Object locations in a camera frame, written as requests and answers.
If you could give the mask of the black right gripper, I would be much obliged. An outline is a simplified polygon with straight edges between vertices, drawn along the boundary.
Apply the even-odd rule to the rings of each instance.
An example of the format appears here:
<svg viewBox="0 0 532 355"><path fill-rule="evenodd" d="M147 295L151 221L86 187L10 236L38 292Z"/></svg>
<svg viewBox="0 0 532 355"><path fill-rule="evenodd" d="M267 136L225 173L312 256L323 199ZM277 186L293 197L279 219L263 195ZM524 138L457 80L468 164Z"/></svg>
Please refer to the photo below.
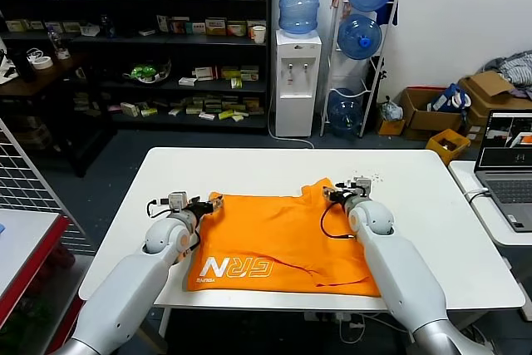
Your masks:
<svg viewBox="0 0 532 355"><path fill-rule="evenodd" d="M323 187L323 194L325 199L330 203L340 204L342 207L345 206L346 202L352 198L358 197L358 192L356 189L347 190L347 189L338 189L336 187Z"/></svg>

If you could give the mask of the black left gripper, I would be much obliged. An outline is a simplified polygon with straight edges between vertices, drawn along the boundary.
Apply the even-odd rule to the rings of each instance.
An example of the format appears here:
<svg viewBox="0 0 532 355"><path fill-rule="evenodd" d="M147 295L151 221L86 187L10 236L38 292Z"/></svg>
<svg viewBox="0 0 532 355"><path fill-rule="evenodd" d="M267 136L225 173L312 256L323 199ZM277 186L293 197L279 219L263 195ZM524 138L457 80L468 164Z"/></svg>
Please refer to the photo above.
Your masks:
<svg viewBox="0 0 532 355"><path fill-rule="evenodd" d="M224 196L220 193L211 193L208 201L201 201L199 196L190 200L185 209L192 212L196 219L202 219L204 215L214 214L223 209Z"/></svg>

